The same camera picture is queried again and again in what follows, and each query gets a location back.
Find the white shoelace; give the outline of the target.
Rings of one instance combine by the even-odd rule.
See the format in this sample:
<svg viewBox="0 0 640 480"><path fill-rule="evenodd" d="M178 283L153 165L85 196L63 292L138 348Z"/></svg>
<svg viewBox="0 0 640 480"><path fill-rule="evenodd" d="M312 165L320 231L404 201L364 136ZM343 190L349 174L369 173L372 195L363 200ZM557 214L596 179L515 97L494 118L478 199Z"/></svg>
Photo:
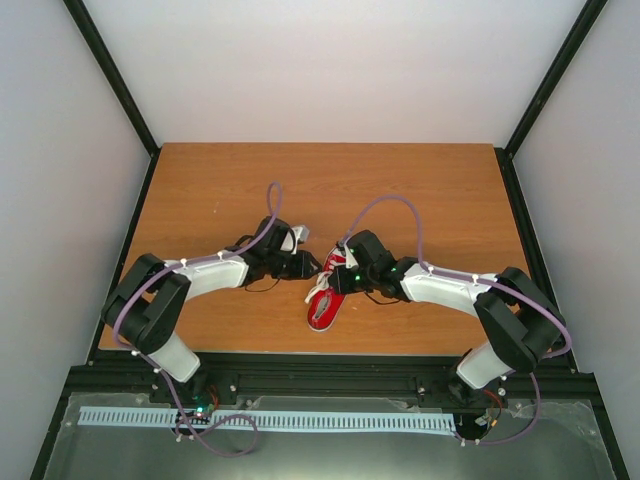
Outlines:
<svg viewBox="0 0 640 480"><path fill-rule="evenodd" d="M313 298L320 292L325 292L332 289L330 284L330 277L333 275L335 269L340 266L340 263L331 262L327 269L324 269L316 277L315 285L307 293L304 302L310 304Z"/></svg>

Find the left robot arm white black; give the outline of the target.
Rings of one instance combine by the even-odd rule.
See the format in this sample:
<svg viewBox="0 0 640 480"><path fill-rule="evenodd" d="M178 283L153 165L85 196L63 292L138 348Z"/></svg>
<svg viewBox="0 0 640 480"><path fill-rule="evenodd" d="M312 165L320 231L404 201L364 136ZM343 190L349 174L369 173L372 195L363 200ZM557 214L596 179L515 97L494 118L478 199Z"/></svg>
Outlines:
<svg viewBox="0 0 640 480"><path fill-rule="evenodd" d="M201 400L208 378L198 371L199 357L175 332L186 301L217 290L245 288L269 276L275 280L306 280L322 265L300 248L309 237L305 225L291 226L264 218L248 244L234 244L208 257L163 261L140 256L107 297L102 322L131 348L166 372L172 388L186 402Z"/></svg>

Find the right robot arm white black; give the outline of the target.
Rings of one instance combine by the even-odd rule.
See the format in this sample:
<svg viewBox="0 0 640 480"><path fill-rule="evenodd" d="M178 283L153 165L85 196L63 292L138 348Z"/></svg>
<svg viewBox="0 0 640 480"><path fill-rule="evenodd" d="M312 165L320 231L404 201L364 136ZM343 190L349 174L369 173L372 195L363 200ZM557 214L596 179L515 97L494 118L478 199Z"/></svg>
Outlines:
<svg viewBox="0 0 640 480"><path fill-rule="evenodd" d="M479 320L487 341L465 354L455 369L457 381L472 390L511 373L531 373L556 352L560 339L569 347L566 322L524 271L508 267L499 274L473 274L436 267L415 257L394 258L378 237L364 230L339 247L345 261L328 285L341 295L379 292L406 303L429 303Z"/></svg>

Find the red canvas sneaker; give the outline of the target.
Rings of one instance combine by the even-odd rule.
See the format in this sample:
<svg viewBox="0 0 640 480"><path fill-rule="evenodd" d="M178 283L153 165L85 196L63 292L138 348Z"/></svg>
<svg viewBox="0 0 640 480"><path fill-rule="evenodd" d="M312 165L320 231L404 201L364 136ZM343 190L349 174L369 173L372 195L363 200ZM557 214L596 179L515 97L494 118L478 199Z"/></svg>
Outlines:
<svg viewBox="0 0 640 480"><path fill-rule="evenodd" d="M346 268L343 264L343 260L338 256L336 245L327 255L322 271L327 269L331 262L340 263L339 267ZM337 288L334 286L332 286L332 289L330 290L317 294L311 303L308 304L307 324L309 327L315 332L324 332L328 330L337 318L345 298L346 296L339 293Z"/></svg>

